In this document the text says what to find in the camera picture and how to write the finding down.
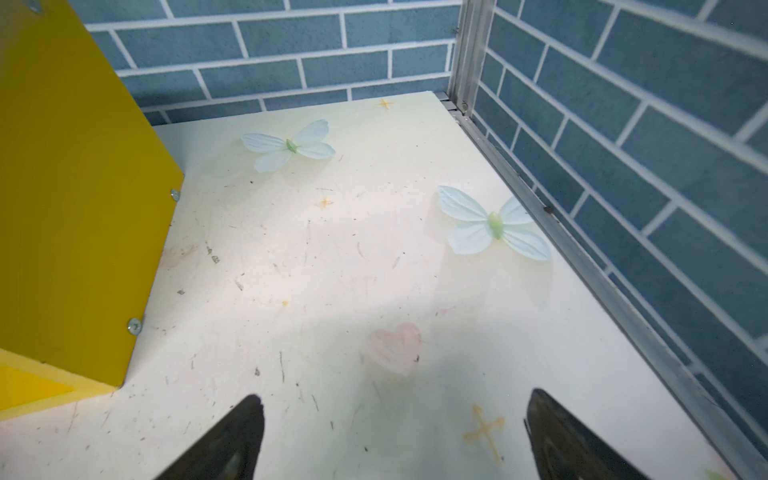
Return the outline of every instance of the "yellow star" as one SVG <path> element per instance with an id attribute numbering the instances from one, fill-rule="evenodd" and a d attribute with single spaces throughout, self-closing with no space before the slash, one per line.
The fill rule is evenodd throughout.
<path id="1" fill-rule="evenodd" d="M 379 103 L 376 104 L 376 107 L 384 107 L 385 110 L 389 110 L 390 105 L 394 105 L 395 102 L 393 101 L 386 101 L 383 98 L 379 100 Z"/>
<path id="2" fill-rule="evenodd" d="M 484 436 L 486 440 L 488 440 L 488 445 L 491 447 L 491 451 L 493 452 L 493 459 L 496 461 L 496 463 L 500 463 L 502 460 L 498 456 L 498 450 L 496 450 L 496 445 L 493 443 L 493 439 L 491 438 L 491 428 L 498 427 L 503 428 L 504 423 L 506 420 L 504 420 L 504 417 L 498 417 L 496 420 L 494 420 L 491 423 L 485 423 L 482 419 L 482 409 L 477 406 L 472 406 L 472 413 L 475 415 L 475 420 L 478 421 L 480 424 L 480 428 L 475 430 L 474 432 L 465 433 L 464 434 L 464 441 L 465 442 L 471 442 L 475 439 L 478 439 L 480 436 Z"/>

